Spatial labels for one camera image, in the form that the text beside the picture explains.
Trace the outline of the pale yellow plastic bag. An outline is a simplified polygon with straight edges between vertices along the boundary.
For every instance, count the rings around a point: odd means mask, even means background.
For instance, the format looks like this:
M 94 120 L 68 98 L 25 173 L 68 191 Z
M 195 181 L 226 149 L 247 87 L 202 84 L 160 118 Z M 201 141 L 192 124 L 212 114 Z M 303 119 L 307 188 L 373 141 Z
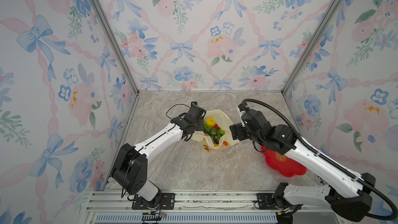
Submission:
M 203 131 L 195 131 L 191 139 L 208 152 L 221 151 L 239 142 L 232 138 L 233 122 L 221 110 L 207 112 L 202 124 Z

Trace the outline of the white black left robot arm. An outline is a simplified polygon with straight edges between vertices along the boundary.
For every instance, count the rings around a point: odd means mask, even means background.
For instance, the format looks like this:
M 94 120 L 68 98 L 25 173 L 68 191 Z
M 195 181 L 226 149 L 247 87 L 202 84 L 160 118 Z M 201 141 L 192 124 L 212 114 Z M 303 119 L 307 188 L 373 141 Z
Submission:
M 162 191 L 148 178 L 149 163 L 172 144 L 189 141 L 194 132 L 202 131 L 206 110 L 192 102 L 189 110 L 174 117 L 161 131 L 135 145 L 124 144 L 115 159 L 110 177 L 121 187 L 123 193 L 137 195 L 155 204 Z

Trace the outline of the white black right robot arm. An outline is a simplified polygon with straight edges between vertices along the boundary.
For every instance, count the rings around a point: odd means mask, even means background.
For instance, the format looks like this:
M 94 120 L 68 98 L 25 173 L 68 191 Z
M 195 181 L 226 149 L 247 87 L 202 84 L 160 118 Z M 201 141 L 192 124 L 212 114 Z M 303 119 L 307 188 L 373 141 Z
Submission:
M 249 139 L 303 165 L 326 180 L 326 186 L 308 187 L 280 183 L 272 203 L 278 209 L 294 212 L 302 205 L 329 207 L 337 215 L 360 222 L 371 210 L 372 197 L 355 173 L 328 157 L 304 140 L 289 121 L 271 125 L 263 113 L 248 107 L 237 107 L 241 122 L 230 126 L 235 140 Z

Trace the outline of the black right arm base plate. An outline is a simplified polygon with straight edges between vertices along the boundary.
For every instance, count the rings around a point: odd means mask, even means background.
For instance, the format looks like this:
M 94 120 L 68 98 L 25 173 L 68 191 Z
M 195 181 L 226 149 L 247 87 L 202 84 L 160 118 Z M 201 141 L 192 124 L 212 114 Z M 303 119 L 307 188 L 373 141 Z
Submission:
M 274 193 L 258 193 L 256 194 L 255 208 L 259 210 L 266 209 L 293 209 L 293 205 L 289 203 L 283 196 Z

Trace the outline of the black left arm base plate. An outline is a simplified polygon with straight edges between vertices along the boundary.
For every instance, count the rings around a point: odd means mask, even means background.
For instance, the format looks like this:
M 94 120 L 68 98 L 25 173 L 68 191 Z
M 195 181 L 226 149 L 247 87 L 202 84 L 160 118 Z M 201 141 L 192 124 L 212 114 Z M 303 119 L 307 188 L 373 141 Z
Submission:
M 175 205 L 175 193 L 158 193 L 153 200 L 148 201 L 135 195 L 132 201 L 133 210 L 173 210 Z

